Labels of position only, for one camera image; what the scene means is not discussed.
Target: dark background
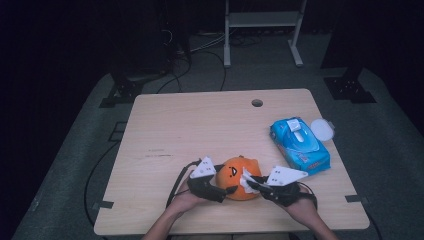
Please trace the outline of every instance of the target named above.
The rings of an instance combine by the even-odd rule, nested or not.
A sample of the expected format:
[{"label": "dark background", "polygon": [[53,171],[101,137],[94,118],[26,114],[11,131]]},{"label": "dark background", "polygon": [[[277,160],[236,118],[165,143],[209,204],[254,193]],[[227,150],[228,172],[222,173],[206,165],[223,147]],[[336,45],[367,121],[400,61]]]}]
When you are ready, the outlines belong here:
[{"label": "dark background", "polygon": [[[175,2],[184,1],[0,0],[0,236],[13,235],[81,106],[112,64],[161,71],[172,61],[160,44],[161,29],[223,30],[224,1],[186,0],[186,17]],[[302,31],[334,31],[323,68],[360,59],[423,133],[424,11],[418,2],[310,0]],[[296,6],[231,4],[251,11]]]}]

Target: wet wipes package lid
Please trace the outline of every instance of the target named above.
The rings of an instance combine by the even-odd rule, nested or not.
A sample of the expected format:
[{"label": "wet wipes package lid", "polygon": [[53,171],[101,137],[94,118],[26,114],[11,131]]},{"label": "wet wipes package lid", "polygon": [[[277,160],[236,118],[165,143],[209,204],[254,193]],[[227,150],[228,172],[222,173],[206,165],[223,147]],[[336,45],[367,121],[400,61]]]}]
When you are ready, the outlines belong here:
[{"label": "wet wipes package lid", "polygon": [[324,119],[312,122],[311,128],[299,117],[276,121],[270,136],[291,168],[309,175],[330,168],[330,154],[321,141],[333,138],[333,127]]}]

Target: jack-o'-lantern face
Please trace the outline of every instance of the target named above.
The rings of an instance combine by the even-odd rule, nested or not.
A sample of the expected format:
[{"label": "jack-o'-lantern face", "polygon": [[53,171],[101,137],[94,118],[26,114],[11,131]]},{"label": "jack-o'-lantern face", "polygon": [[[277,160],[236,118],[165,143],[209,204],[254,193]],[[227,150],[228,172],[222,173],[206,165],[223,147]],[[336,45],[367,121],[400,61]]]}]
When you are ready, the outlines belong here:
[{"label": "jack-o'-lantern face", "polygon": [[224,167],[216,174],[217,187],[226,189],[228,187],[238,186],[233,194],[227,195],[228,198],[233,200],[249,200],[258,195],[255,193],[246,193],[244,187],[240,185],[243,167],[253,176],[262,176],[258,160],[240,156],[228,159],[223,165]]}]

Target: human hand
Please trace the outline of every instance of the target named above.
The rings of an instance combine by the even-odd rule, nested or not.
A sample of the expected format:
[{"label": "human hand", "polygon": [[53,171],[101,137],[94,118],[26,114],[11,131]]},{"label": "human hand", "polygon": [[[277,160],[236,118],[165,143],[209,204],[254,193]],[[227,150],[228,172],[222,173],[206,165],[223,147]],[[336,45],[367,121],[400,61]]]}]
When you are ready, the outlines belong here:
[{"label": "human hand", "polygon": [[174,199],[167,208],[169,211],[176,212],[178,217],[181,217],[185,212],[195,208],[199,203],[208,201],[192,194],[188,188],[187,181],[188,177],[181,183]]},{"label": "human hand", "polygon": [[[299,187],[301,192],[308,193],[307,188]],[[288,207],[277,205],[284,209],[295,221],[311,229],[319,240],[338,240],[334,232],[321,219],[311,199],[300,198]]]},{"label": "human hand", "polygon": [[[300,192],[308,193],[307,188],[303,186],[299,187]],[[311,199],[300,198],[288,207],[284,207],[280,204],[277,205],[284,209],[294,220],[308,228],[310,228],[314,222],[321,220],[321,217],[319,216],[317,209],[315,208],[315,205]]]}]

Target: wooden table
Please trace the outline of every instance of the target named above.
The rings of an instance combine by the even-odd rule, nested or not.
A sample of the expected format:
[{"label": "wooden table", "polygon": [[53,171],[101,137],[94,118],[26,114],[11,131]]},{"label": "wooden table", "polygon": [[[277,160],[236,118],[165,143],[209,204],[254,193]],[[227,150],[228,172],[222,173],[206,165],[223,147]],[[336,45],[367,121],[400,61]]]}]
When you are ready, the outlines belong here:
[{"label": "wooden table", "polygon": [[[253,100],[263,102],[261,107]],[[288,166],[269,137],[276,120],[321,114],[307,89],[141,95],[135,100],[94,230],[99,235],[144,234],[163,212],[181,169],[208,155],[214,164],[243,155],[259,160],[263,175]],[[318,198],[331,229],[364,229],[369,220],[333,141],[325,142],[331,169],[302,179]],[[271,201],[207,202],[184,214],[171,234],[306,230]]]}]

